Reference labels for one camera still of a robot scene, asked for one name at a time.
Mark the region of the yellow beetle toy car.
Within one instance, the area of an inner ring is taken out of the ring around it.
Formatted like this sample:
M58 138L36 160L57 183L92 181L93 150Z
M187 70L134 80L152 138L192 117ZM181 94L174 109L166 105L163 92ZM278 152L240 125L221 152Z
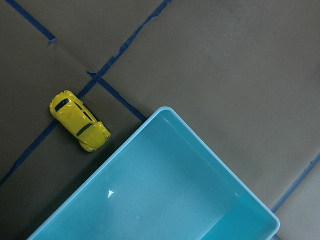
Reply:
M108 128L69 90L57 94L49 110L87 152L95 152L111 138Z

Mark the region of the light blue plastic bin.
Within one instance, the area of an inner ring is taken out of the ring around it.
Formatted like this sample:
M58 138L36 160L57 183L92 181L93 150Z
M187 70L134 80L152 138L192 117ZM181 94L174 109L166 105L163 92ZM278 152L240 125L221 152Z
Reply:
M279 219L172 108L154 112L32 240L269 240Z

